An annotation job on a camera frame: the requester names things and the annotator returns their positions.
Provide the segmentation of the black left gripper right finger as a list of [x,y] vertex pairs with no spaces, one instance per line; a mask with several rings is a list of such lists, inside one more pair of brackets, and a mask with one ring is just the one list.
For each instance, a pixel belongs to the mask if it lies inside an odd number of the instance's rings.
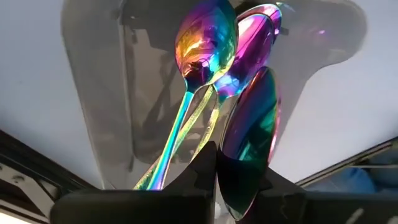
[[398,196],[306,191],[268,169],[247,224],[398,224]]

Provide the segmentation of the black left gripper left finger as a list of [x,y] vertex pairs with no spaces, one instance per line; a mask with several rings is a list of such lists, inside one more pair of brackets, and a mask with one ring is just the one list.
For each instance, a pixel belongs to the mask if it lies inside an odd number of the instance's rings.
[[165,189],[80,190],[58,200],[50,224],[214,224],[217,148],[208,142]]

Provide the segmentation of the rainbow iridescent spoon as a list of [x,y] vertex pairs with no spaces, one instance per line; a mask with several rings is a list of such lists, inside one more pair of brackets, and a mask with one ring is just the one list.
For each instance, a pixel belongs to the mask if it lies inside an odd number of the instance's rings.
[[[208,101],[210,100],[212,94],[215,92],[214,88],[212,85],[210,85],[203,98],[199,102],[198,106],[195,108],[193,113],[190,115],[190,117],[187,119],[183,127],[180,129],[174,149],[171,154],[171,158],[175,155],[177,152],[179,146],[181,145],[182,141],[185,139],[185,136],[188,134],[189,130],[191,130],[192,126],[194,125],[195,121],[198,119],[198,117],[201,115],[202,111],[205,109],[205,106],[207,105]],[[146,173],[139,179],[138,183],[134,186],[133,190],[145,190],[147,186],[149,185],[149,182],[155,172],[155,169],[157,167],[157,164],[159,163],[160,158],[158,157],[156,161],[149,167],[149,169],[146,171]]]
[[178,133],[195,93],[222,77],[232,66],[238,25],[228,0],[206,0],[191,10],[175,38],[175,60],[186,90],[152,177],[139,190],[163,189]]
[[282,12],[275,4],[260,4],[238,16],[236,56],[228,72],[212,84],[216,94],[215,105],[192,157],[196,157],[211,137],[223,103],[232,96],[240,95],[265,64],[281,23]]
[[235,220],[247,214],[259,191],[275,147],[279,114],[274,72],[261,67],[234,105],[217,155],[220,192]]

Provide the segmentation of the grey translucent plastic bin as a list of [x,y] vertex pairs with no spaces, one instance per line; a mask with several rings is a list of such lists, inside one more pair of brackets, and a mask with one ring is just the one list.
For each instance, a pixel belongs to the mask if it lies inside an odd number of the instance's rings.
[[[174,59],[183,18],[205,0],[64,0],[62,35],[102,177],[130,189],[157,159],[184,84]],[[352,0],[229,0],[237,13],[271,3],[282,11],[272,68],[284,131],[306,82],[361,47],[366,15]]]

